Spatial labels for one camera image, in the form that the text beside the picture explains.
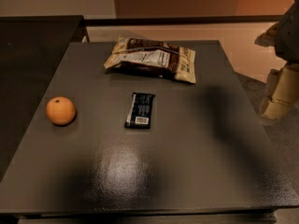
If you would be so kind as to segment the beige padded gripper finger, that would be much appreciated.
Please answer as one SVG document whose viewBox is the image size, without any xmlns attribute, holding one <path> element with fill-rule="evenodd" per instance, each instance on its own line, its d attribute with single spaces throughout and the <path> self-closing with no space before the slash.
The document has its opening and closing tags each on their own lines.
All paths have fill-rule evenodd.
<svg viewBox="0 0 299 224">
<path fill-rule="evenodd" d="M 278 23 L 273 24 L 264 33 L 258 35 L 254 43 L 262 47 L 274 47 L 276 45 L 276 34 Z"/>
</svg>

